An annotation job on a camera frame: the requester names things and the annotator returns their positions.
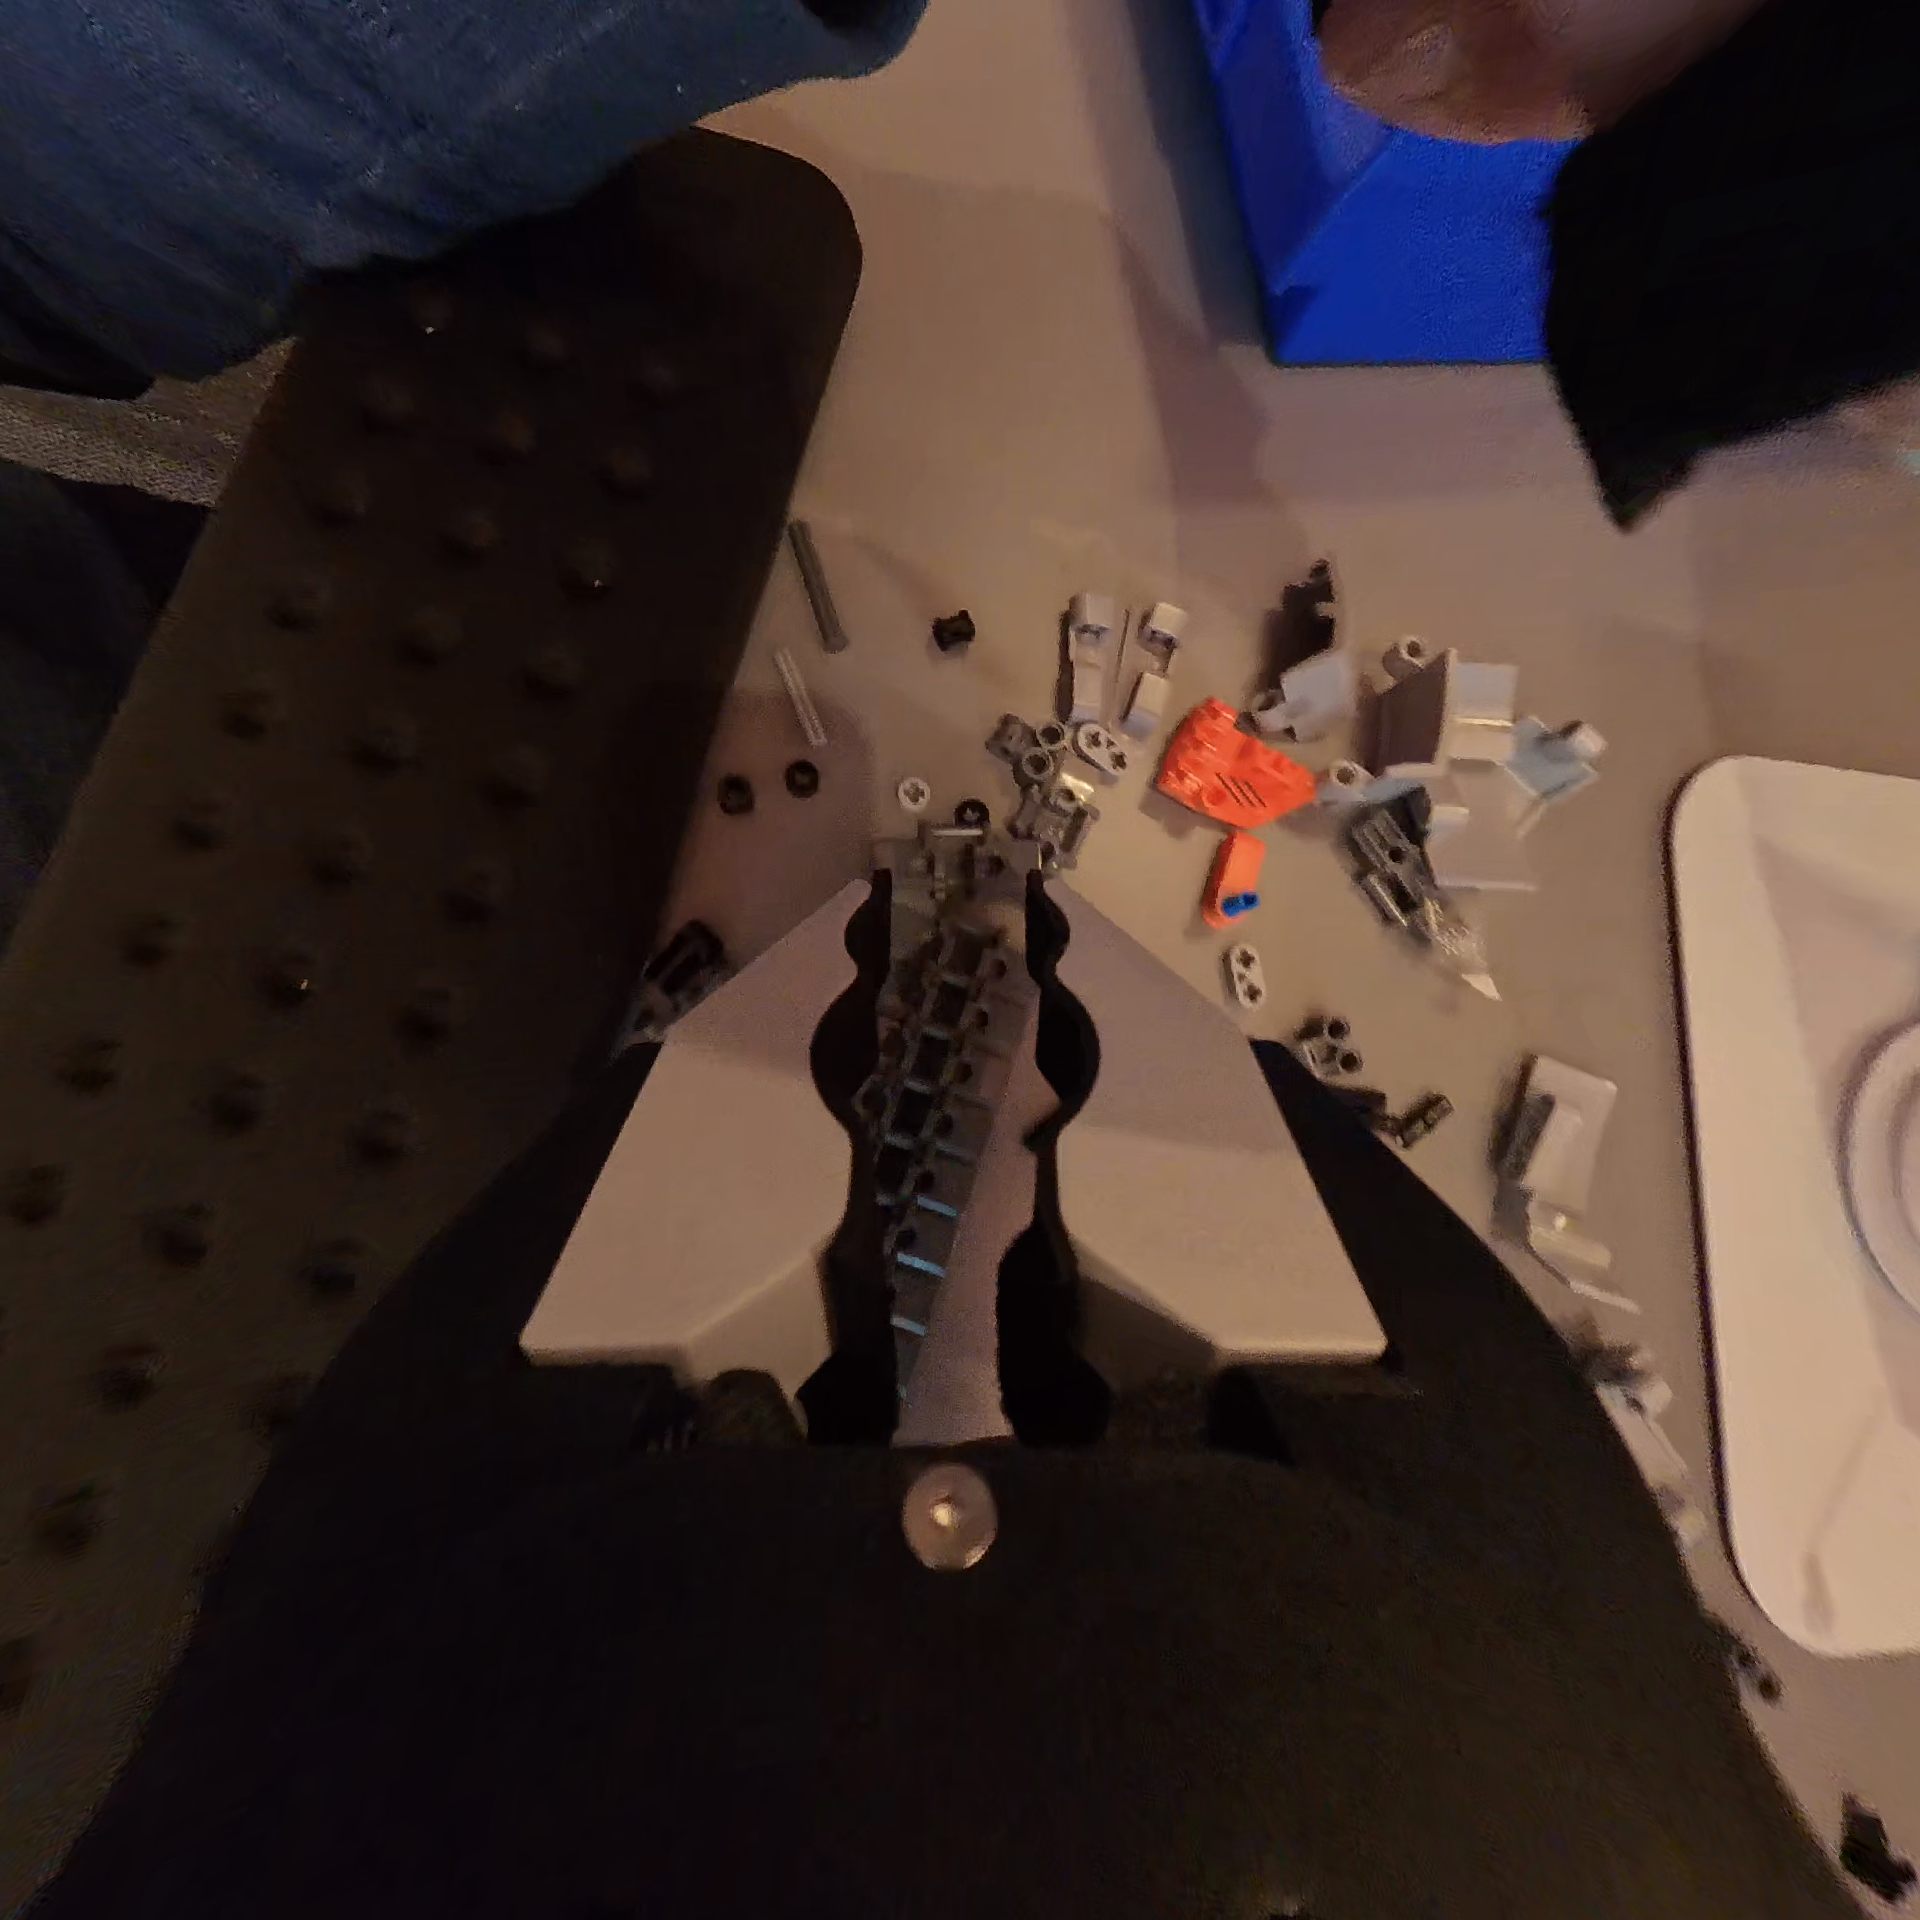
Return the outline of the black small angled connector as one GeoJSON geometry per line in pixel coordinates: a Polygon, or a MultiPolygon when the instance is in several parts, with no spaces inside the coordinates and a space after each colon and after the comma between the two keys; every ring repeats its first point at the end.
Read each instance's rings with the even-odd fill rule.
{"type": "Polygon", "coordinates": [[[1839,1799],[1839,1872],[1883,1907],[1906,1907],[1917,1891],[1917,1860],[1895,1844],[1878,1810],[1853,1792],[1839,1799]]]}

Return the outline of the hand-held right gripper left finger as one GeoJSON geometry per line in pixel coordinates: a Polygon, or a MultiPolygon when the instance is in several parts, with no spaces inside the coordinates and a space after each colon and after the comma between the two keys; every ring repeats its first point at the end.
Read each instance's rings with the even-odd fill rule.
{"type": "Polygon", "coordinates": [[[858,1107],[892,965],[877,873],[665,1034],[518,1333],[529,1361],[689,1388],[767,1376],[817,1442],[894,1440],[894,1287],[858,1107]]]}

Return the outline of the grey arched panel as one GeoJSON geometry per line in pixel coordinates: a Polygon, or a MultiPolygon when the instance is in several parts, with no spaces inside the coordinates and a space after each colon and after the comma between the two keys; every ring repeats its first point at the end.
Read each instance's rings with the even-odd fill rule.
{"type": "Polygon", "coordinates": [[[1354,719],[1358,666],[1340,637],[1338,576],[1327,557],[1282,588],[1265,620],[1261,666],[1247,708],[1259,736],[1306,745],[1354,719]]]}

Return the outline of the orange ridged wedge panel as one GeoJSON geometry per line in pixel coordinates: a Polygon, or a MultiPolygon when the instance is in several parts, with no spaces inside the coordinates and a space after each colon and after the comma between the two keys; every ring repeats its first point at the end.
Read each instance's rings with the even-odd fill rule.
{"type": "Polygon", "coordinates": [[[1234,833],[1268,828],[1315,805],[1315,772],[1242,729],[1237,708],[1205,700],[1164,749],[1155,792],[1234,833]]]}

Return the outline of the dark studded panel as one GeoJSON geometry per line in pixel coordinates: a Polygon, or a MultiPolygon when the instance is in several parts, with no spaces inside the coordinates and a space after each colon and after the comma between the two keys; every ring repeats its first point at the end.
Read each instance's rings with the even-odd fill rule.
{"type": "Polygon", "coordinates": [[[694,130],[308,309],[6,948],[6,1882],[610,1040],[859,271],[823,171],[694,130]]]}

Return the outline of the grey large shell panel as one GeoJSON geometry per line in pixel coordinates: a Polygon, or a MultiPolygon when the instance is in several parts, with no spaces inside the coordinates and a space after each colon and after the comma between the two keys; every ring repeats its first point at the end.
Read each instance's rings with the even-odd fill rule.
{"type": "Polygon", "coordinates": [[[1595,786],[1602,733],[1521,708],[1521,672],[1404,637],[1382,653],[1364,756],[1330,765],[1316,800],[1359,855],[1395,831],[1409,859],[1450,897],[1530,897],[1530,837],[1595,786]]]}

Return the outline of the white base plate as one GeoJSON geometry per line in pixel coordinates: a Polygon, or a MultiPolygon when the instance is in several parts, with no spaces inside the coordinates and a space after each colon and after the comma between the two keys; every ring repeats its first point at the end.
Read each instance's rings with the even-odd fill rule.
{"type": "Polygon", "coordinates": [[[1724,756],[1666,831],[1719,1499],[1767,1621],[1917,1645],[1917,1316],[1860,1249],[1839,1111],[1917,1019],[1917,781],[1724,756]]]}

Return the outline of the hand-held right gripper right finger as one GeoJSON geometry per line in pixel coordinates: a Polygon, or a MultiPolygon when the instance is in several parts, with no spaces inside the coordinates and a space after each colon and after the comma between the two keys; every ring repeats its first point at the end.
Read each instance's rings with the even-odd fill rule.
{"type": "Polygon", "coordinates": [[[1237,1021],[1042,873],[1023,963],[1047,1107],[997,1274],[1015,1437],[1098,1444],[1126,1400],[1205,1425],[1223,1376],[1379,1364],[1379,1312],[1237,1021]]]}

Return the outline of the person's left hand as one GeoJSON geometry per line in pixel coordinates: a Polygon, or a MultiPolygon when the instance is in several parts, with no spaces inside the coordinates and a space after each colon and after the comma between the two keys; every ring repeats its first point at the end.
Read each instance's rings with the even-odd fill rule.
{"type": "Polygon", "coordinates": [[[1477,146],[1593,130],[1571,3],[1327,3],[1311,19],[1333,92],[1422,138],[1477,146]]]}

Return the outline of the light grey holed curved panel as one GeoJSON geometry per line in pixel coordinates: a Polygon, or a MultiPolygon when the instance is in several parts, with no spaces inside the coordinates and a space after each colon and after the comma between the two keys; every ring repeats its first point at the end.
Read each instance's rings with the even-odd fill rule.
{"type": "Polygon", "coordinates": [[[1578,1299],[1642,1315],[1587,1229],[1619,1087],[1549,1053],[1526,1058],[1494,1147],[1494,1225],[1578,1299]]]}

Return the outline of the grey metal disc bracket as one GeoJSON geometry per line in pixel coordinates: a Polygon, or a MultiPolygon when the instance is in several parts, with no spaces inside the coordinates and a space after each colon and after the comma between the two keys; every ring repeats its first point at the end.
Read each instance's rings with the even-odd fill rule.
{"type": "Polygon", "coordinates": [[[1839,1184],[1866,1257],[1917,1312],[1917,1021],[1858,1066],[1839,1111],[1839,1184]]]}

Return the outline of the grey slim fairing panel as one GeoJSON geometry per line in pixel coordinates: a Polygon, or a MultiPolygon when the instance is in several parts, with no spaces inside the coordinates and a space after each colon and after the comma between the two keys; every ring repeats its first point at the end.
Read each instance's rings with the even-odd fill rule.
{"type": "Polygon", "coordinates": [[[1187,608],[1167,602],[1151,604],[1139,613],[1124,656],[1132,679],[1126,679],[1124,700],[1121,703],[1123,736],[1146,741],[1161,731],[1171,706],[1174,666],[1183,650],[1187,625],[1187,608]]]}
{"type": "Polygon", "coordinates": [[[1076,593],[1062,613],[1062,700],[1070,729],[1105,722],[1126,631],[1126,608],[1107,593],[1076,593]]]}

